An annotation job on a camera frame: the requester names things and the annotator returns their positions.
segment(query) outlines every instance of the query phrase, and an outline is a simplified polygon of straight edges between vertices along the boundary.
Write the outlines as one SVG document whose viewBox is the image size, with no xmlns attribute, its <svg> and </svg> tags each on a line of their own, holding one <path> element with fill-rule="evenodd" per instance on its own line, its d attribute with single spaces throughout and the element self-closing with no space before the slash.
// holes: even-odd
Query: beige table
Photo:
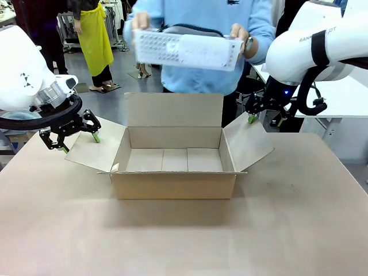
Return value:
<svg viewBox="0 0 368 276">
<path fill-rule="evenodd" d="M 118 201 L 35 135 L 0 173 L 0 274 L 368 275 L 365 192 L 317 136 L 270 136 L 230 201 Z"/>
</svg>

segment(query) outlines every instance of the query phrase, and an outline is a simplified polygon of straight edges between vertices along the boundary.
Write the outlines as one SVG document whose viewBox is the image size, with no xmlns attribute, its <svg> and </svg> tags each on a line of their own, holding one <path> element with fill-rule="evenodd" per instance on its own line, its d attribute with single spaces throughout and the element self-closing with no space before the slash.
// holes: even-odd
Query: wristwatch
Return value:
<svg viewBox="0 0 368 276">
<path fill-rule="evenodd" d="M 245 52 L 249 52 L 250 51 L 250 49 L 252 48 L 252 46 L 253 46 L 253 42 L 254 42 L 254 39 L 253 39 L 253 37 L 248 37 L 248 39 L 247 39 L 247 41 L 246 41 L 246 45 L 245 45 L 245 47 L 244 47 L 244 51 Z"/>
</svg>

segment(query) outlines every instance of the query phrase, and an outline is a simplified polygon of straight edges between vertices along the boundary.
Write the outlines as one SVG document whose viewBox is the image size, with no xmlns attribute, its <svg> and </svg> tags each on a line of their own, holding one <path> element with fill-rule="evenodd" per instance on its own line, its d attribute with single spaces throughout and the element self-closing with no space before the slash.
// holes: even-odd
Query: hand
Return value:
<svg viewBox="0 0 368 276">
<path fill-rule="evenodd" d="M 82 34 L 82 27 L 81 27 L 81 21 L 80 20 L 76 20 L 74 19 L 74 30 L 78 33 L 78 34 Z"/>
<path fill-rule="evenodd" d="M 246 42 L 249 38 L 249 33 L 244 29 L 243 26 L 241 26 L 238 23 L 235 23 L 231 27 L 230 37 L 233 38 L 233 39 L 241 39 L 243 41 L 243 43 L 241 44 L 241 47 L 240 47 L 240 53 L 237 57 L 237 59 L 239 60 L 241 58 L 241 56 L 243 55 L 243 53 L 244 53 L 244 49 L 246 47 Z"/>
<path fill-rule="evenodd" d="M 132 20 L 132 30 L 135 29 L 148 29 L 151 25 L 150 16 L 146 11 L 137 13 Z"/>
</svg>

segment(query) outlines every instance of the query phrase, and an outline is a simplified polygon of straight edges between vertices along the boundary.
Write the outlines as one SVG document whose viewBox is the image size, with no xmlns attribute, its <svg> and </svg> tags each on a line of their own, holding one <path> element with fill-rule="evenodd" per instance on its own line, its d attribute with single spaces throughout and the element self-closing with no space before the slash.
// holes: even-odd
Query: cardboard box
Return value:
<svg viewBox="0 0 368 276">
<path fill-rule="evenodd" d="M 66 159 L 110 174 L 119 199 L 231 198 L 274 147 L 248 114 L 221 128 L 222 108 L 220 94 L 128 93 L 127 126 L 100 118 L 101 142 L 80 133 Z"/>
</svg>

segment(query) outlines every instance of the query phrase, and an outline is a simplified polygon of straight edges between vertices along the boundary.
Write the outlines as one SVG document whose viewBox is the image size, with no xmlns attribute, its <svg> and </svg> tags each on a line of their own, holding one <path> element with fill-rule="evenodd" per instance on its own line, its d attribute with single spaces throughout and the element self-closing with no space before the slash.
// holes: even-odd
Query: white plastic box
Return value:
<svg viewBox="0 0 368 276">
<path fill-rule="evenodd" d="M 135 30 L 136 60 L 168 66 L 233 71 L 239 39 Z"/>
</svg>

